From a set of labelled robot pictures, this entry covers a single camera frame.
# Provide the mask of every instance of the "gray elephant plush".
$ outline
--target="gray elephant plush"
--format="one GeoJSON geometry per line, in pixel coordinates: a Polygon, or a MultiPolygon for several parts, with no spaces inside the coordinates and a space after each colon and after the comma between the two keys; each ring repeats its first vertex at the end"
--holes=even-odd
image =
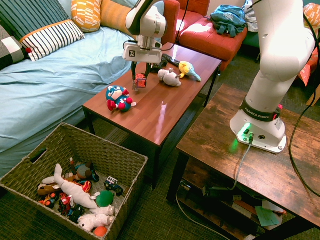
{"type": "Polygon", "coordinates": [[[160,81],[164,81],[165,84],[173,87],[181,86],[181,82],[179,81],[180,76],[181,75],[175,74],[172,68],[170,68],[169,70],[161,69],[158,72],[160,81]]]}

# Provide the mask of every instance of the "brown table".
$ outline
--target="brown table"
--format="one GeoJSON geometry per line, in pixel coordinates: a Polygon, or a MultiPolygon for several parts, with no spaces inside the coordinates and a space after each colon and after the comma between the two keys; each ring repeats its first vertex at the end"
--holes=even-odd
{"type": "MultiPolygon", "coordinates": [[[[181,189],[179,185],[182,179],[187,180],[191,188],[201,190],[205,184],[213,181],[216,175],[221,175],[229,181],[224,187],[233,186],[233,180],[248,146],[238,143],[230,129],[230,120],[237,113],[245,95],[245,92],[222,85],[179,142],[177,149],[180,153],[167,195],[169,201],[175,201],[176,192],[181,189]]],[[[286,109],[281,113],[288,146],[298,117],[298,114],[286,109]]],[[[292,154],[300,173],[318,193],[319,136],[320,123],[303,117],[292,143],[292,154]]],[[[266,231],[256,240],[282,240],[314,227],[320,228],[320,198],[310,192],[296,174],[288,146],[279,154],[252,147],[240,170],[238,184],[295,215],[292,220],[266,231]]],[[[227,231],[229,237],[246,238],[247,234],[234,228],[234,225],[222,224],[221,218],[208,214],[199,204],[185,199],[186,196],[181,195],[179,201],[227,231]]]]}
{"type": "MultiPolygon", "coordinates": [[[[167,50],[171,46],[171,43],[167,43],[162,49],[167,50]]],[[[200,75],[202,81],[196,81],[193,76],[184,77],[180,80],[182,83],[181,86],[172,87],[160,81],[157,74],[150,73],[147,78],[146,88],[139,88],[138,91],[134,91],[132,90],[132,73],[129,71],[112,84],[126,88],[130,93],[130,97],[136,102],[137,105],[132,107],[128,112],[108,110],[106,100],[107,89],[104,89],[83,105],[83,111],[92,134],[95,134],[95,130],[91,115],[96,115],[156,147],[153,165],[153,188],[156,187],[162,146],[168,135],[172,132],[197,96],[203,97],[205,105],[207,104],[221,64],[221,60],[178,45],[175,45],[165,53],[179,61],[190,62],[194,66],[197,74],[200,75]],[[200,91],[212,75],[213,80],[209,94],[204,96],[200,94],[200,91]]],[[[169,68],[173,68],[175,73],[180,74],[179,69],[170,63],[166,66],[167,70],[169,68]]],[[[144,73],[145,71],[145,63],[137,65],[136,73],[144,73]]],[[[191,120],[185,123],[185,129],[188,127],[190,121],[191,120]]],[[[176,143],[171,146],[172,149],[174,149],[178,143],[181,135],[177,136],[176,143]]]]}

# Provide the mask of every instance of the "blue backpack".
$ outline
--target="blue backpack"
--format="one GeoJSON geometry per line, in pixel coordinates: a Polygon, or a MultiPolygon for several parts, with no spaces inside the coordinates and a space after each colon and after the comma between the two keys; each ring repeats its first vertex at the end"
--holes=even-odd
{"type": "Polygon", "coordinates": [[[231,5],[220,5],[210,14],[210,20],[219,35],[226,32],[231,38],[242,33],[246,24],[244,11],[231,5]]]}

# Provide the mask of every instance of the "blue bed sheet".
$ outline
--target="blue bed sheet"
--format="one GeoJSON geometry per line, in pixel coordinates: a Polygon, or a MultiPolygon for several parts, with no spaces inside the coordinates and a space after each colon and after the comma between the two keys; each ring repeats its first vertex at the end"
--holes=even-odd
{"type": "Polygon", "coordinates": [[[129,39],[101,27],[38,61],[0,71],[0,177],[58,124],[83,120],[82,105],[130,70],[122,57],[129,39]]]}

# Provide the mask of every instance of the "red sofa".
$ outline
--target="red sofa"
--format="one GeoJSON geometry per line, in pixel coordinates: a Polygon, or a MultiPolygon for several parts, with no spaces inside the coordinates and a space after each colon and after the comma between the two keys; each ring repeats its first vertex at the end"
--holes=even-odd
{"type": "Polygon", "coordinates": [[[177,37],[177,30],[179,30],[185,14],[187,1],[164,1],[167,33],[162,37],[162,44],[176,42],[188,49],[220,59],[222,61],[220,71],[224,71],[245,40],[248,32],[247,28],[234,38],[226,33],[218,35],[213,23],[205,18],[210,0],[189,0],[187,12],[177,37]]]}

